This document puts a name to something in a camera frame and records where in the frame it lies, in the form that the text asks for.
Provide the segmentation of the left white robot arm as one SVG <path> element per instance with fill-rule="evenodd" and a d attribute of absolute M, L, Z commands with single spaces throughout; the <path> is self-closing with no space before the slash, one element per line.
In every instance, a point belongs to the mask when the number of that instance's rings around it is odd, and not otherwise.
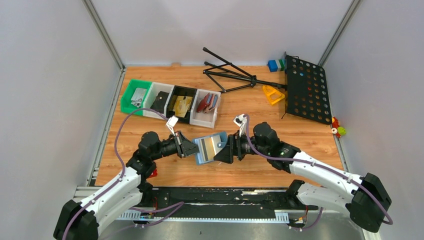
<path fill-rule="evenodd" d="M 156 169 L 155 161 L 177 155 L 185 158 L 199 152 L 199 146 L 181 131 L 160 140 L 154 131 L 142 135 L 138 149 L 117 176 L 79 202 L 69 200 L 60 212 L 53 237 L 56 240 L 97 240 L 117 217 L 139 204 L 153 201 L 153 186 L 147 181 Z"/>

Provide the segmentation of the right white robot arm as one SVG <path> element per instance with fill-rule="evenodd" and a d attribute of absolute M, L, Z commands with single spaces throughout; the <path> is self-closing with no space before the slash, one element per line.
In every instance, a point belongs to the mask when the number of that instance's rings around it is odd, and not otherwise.
<path fill-rule="evenodd" d="M 388 209 L 392 200 L 380 178 L 370 172 L 361 176 L 325 164 L 299 148 L 279 139 L 267 122 L 257 124 L 250 136 L 245 126 L 230 134 L 214 160 L 232 164 L 234 157 L 258 155 L 275 169 L 305 177 L 319 184 L 312 186 L 295 179 L 287 189 L 286 204 L 327 208 L 350 217 L 362 229 L 377 233 L 382 224 L 391 225 Z"/>

